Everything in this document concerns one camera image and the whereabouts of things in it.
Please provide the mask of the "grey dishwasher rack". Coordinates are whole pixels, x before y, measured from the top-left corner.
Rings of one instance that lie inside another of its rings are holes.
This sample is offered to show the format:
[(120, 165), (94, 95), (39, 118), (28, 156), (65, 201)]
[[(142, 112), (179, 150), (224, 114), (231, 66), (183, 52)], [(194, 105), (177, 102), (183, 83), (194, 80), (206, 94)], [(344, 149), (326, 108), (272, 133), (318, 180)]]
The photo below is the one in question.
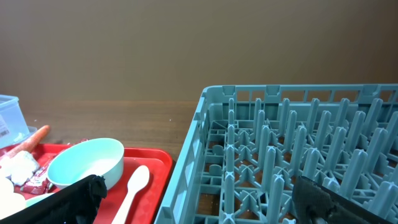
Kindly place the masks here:
[(156, 223), (296, 223), (308, 177), (397, 222), (397, 85), (215, 85), (197, 104)]

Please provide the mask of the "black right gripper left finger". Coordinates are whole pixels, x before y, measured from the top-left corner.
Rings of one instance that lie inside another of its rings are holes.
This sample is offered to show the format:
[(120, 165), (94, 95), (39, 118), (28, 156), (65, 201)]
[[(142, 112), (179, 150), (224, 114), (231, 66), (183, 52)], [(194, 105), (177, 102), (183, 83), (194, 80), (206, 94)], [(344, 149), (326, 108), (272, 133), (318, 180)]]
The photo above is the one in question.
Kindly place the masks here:
[(1, 224), (93, 224), (108, 190), (105, 179), (89, 175), (1, 220)]

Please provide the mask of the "clear plastic bin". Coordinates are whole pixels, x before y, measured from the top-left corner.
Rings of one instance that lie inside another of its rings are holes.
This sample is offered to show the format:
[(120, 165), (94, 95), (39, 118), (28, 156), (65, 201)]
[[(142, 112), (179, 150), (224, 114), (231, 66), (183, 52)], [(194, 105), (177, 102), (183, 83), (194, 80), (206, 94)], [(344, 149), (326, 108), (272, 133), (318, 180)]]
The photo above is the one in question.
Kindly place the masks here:
[(1, 95), (0, 114), (1, 148), (19, 144), (37, 130), (27, 125), (16, 96)]

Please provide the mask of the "orange carrot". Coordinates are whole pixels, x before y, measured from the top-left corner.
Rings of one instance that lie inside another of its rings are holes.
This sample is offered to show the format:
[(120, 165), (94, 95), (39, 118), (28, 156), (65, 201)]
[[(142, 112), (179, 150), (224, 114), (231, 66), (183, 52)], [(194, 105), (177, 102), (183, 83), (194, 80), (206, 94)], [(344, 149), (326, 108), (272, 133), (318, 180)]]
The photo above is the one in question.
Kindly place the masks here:
[(21, 151), (32, 152), (36, 145), (43, 140), (50, 132), (51, 127), (49, 125), (42, 126), (38, 129), (31, 137), (27, 138), (24, 142), (20, 143), (10, 151), (6, 152), (1, 156), (1, 159), (6, 157), (12, 158)]

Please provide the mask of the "mint green bowl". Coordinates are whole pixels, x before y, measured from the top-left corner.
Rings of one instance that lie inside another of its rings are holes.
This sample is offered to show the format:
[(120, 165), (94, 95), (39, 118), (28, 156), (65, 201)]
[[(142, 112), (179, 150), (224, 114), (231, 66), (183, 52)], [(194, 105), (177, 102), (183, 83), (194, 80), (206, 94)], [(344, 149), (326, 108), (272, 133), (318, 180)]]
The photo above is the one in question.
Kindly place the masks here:
[(47, 169), (47, 178), (64, 189), (89, 175), (103, 177), (107, 189), (120, 180), (124, 170), (124, 146), (111, 138), (78, 143), (58, 154)]

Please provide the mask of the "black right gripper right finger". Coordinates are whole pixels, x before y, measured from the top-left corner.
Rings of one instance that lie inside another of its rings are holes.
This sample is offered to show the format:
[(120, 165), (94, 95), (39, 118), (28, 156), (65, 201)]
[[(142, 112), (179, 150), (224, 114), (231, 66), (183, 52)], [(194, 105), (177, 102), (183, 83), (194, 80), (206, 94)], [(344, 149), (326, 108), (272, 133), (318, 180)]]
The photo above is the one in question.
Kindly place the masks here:
[(385, 218), (367, 211), (305, 176), (296, 178), (292, 201), (295, 217), (301, 224), (389, 223)]

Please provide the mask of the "white plastic spoon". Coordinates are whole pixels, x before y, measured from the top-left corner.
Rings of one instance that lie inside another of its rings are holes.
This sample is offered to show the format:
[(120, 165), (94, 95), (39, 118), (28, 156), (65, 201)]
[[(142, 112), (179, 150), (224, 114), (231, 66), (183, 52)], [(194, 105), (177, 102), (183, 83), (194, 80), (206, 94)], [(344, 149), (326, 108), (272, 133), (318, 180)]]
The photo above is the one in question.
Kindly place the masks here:
[(125, 224), (135, 195), (149, 183), (149, 179), (150, 172), (147, 166), (139, 166), (133, 172), (127, 182), (127, 194), (111, 224)]

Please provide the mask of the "red snack wrapper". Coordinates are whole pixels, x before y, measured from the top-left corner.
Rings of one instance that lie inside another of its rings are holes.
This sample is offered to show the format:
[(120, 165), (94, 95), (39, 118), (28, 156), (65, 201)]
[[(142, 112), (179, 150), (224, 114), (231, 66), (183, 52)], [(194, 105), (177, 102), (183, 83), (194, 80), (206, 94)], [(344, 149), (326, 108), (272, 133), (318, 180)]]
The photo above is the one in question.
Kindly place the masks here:
[[(82, 139), (77, 142), (85, 142), (88, 139)], [(64, 150), (75, 144), (39, 144), (33, 150), (33, 158), (39, 164), (39, 168), (34, 172), (33, 176), (29, 178), (21, 187), (15, 186), (17, 193), (43, 195), (50, 192), (53, 184), (48, 180), (47, 170), (50, 163)]]

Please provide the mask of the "crumpled white tissue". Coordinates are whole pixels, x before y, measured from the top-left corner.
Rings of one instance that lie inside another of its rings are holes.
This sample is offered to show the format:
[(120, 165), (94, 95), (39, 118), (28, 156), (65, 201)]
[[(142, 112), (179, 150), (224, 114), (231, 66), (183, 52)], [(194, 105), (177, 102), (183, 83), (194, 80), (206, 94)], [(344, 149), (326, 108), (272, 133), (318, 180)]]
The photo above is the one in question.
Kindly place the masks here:
[(27, 151), (20, 151), (14, 157), (1, 160), (1, 167), (11, 177), (14, 185), (23, 186), (39, 169), (39, 163)]

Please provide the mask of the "red plastic tray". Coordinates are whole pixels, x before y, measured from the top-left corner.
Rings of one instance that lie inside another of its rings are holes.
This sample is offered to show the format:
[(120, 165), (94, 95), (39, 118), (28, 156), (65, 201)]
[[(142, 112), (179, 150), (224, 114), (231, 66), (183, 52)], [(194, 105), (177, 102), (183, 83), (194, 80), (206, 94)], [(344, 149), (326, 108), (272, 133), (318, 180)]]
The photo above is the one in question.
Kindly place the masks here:
[(32, 154), (55, 190), (16, 187), (21, 203), (1, 223), (152, 223), (172, 170), (167, 152), (110, 138), (39, 144)]

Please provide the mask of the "light blue plate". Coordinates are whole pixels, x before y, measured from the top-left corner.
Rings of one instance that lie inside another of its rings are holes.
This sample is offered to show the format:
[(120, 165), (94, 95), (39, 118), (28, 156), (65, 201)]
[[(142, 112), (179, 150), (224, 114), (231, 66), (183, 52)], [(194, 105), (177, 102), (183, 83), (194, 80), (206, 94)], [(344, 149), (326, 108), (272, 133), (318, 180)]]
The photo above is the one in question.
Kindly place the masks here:
[(20, 212), (51, 195), (53, 193), (39, 195), (26, 200), (23, 195), (14, 192), (14, 185), (9, 179), (1, 177), (1, 219)]

